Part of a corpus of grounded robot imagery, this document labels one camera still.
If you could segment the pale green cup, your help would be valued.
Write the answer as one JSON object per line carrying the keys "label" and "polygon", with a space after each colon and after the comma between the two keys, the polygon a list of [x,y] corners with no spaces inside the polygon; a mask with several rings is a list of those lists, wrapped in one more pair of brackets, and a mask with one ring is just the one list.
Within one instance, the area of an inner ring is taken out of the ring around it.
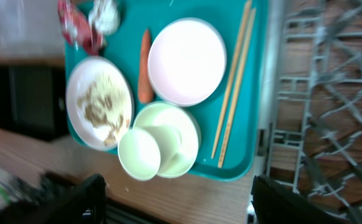
{"label": "pale green cup", "polygon": [[118,156],[126,173],[140,181],[167,168],[181,147],[180,132],[172,126],[145,126],[129,130],[118,143]]}

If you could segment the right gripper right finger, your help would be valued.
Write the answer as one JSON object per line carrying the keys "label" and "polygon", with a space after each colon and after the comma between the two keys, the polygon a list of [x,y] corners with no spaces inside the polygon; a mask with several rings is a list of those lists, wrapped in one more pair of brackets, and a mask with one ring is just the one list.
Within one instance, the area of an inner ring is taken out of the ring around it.
{"label": "right gripper right finger", "polygon": [[342,224],[266,175],[254,177],[251,193],[260,224]]}

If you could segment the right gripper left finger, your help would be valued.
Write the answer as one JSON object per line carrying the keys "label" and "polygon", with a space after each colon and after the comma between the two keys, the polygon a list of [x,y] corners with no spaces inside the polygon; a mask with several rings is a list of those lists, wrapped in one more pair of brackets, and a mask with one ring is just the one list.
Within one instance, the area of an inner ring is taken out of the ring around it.
{"label": "right gripper left finger", "polygon": [[100,174],[74,184],[53,173],[38,187],[17,181],[21,200],[0,212],[0,223],[101,223],[105,216],[105,179]]}

